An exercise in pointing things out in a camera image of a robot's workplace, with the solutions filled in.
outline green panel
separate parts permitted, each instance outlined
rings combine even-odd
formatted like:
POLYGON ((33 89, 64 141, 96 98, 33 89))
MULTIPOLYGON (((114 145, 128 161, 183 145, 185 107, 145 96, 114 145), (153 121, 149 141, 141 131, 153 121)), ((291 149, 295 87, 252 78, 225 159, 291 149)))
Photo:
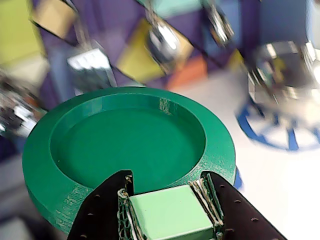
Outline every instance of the green panel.
POLYGON ((118 170, 136 193, 187 184, 204 170, 235 179, 235 149, 221 121, 181 95, 119 87, 75 97, 29 135, 23 173, 40 213, 68 233, 85 197, 118 170))
POLYGON ((213 224, 189 187, 183 185, 130 197, 150 240, 209 240, 213 224))
MULTIPOLYGON (((137 0, 145 5, 147 0, 137 0)), ((182 15, 189 12, 197 11, 202 8, 204 2, 211 0, 154 0, 153 6, 155 12, 162 18, 182 15)))

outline yellow panel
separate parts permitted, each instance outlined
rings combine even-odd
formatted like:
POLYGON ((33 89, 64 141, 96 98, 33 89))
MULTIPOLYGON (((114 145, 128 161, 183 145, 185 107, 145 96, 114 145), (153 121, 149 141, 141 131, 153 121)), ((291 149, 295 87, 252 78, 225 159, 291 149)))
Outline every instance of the yellow panel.
POLYGON ((28 0, 0 1, 0 64, 43 54, 37 27, 29 19, 31 6, 28 0))
POLYGON ((140 83, 164 75, 145 47, 150 27, 147 20, 141 20, 117 63, 120 71, 140 83))
MULTIPOLYGON (((162 68, 150 56, 146 48, 146 39, 150 27, 146 19, 141 20, 117 63, 117 67, 124 74, 140 83, 146 83, 165 74, 162 68)), ((181 44, 181 51, 178 59, 176 59, 176 68, 181 69, 192 53, 193 46, 185 36, 174 28, 172 29, 181 44)))

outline blue panel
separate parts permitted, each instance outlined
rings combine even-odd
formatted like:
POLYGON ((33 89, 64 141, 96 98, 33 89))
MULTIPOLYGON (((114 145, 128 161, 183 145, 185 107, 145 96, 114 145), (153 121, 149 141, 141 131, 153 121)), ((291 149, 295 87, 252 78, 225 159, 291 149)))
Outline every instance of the blue panel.
POLYGON ((261 43, 306 40, 306 0, 263 0, 260 16, 261 43))
MULTIPOLYGON (((225 13, 233 31, 233 45, 236 47, 242 44, 242 31, 241 31, 241 4, 238 0, 222 1, 220 4, 221 9, 225 13)), ((202 26, 204 46, 207 53, 220 54, 224 51, 223 48, 217 46, 213 37, 211 36, 208 26, 205 24, 202 26)))

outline raised rim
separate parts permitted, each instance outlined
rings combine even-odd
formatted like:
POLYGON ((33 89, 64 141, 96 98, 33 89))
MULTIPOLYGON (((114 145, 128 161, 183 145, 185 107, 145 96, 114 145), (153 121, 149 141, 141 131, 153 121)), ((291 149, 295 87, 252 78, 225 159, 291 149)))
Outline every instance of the raised rim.
POLYGON ((79 104, 114 94, 152 95, 179 104, 192 113, 203 127, 206 137, 202 157, 186 175, 167 187, 187 184, 200 177, 202 171, 214 171, 230 183, 236 173, 235 147, 223 123, 199 103, 165 90, 146 87, 108 88, 77 96, 47 113, 29 135, 22 157, 26 186, 39 212, 54 227, 69 233, 77 212, 93 191, 66 176, 51 156, 51 134, 59 119, 79 104))

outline green block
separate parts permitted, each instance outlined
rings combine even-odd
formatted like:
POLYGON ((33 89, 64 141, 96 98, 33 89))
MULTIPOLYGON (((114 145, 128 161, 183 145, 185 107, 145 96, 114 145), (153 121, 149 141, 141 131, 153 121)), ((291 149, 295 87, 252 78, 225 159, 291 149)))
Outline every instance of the green block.
MULTIPOLYGON (((147 0, 137 0, 145 5, 147 0)), ((162 18, 194 12, 202 8, 203 3, 210 0, 153 0, 155 12, 162 18)))
POLYGON ((130 197, 150 240, 210 240, 214 227, 189 185, 130 197))

